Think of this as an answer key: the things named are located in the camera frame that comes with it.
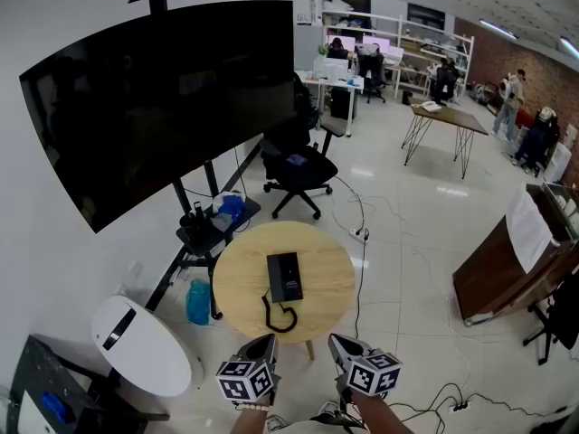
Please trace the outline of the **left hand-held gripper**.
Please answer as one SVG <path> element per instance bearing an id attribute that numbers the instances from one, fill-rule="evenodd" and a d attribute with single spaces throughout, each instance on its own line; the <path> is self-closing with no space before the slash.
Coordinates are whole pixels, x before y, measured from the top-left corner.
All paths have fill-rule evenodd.
<path id="1" fill-rule="evenodd" d="M 256 402 L 274 392 L 280 377 L 274 372 L 278 355 L 278 338 L 266 334 L 253 339 L 222 362 L 215 379 L 222 396 L 231 402 Z"/>

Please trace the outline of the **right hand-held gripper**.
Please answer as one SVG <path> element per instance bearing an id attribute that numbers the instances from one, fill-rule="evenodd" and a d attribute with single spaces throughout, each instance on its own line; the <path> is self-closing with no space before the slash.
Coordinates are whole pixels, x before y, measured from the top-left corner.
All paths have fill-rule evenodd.
<path id="1" fill-rule="evenodd" d="M 366 342 L 354 337 L 330 334 L 328 348 L 342 374 L 336 378 L 340 398 L 349 401 L 351 393 L 384 397 L 400 376 L 403 363 L 389 353 L 372 354 Z"/>

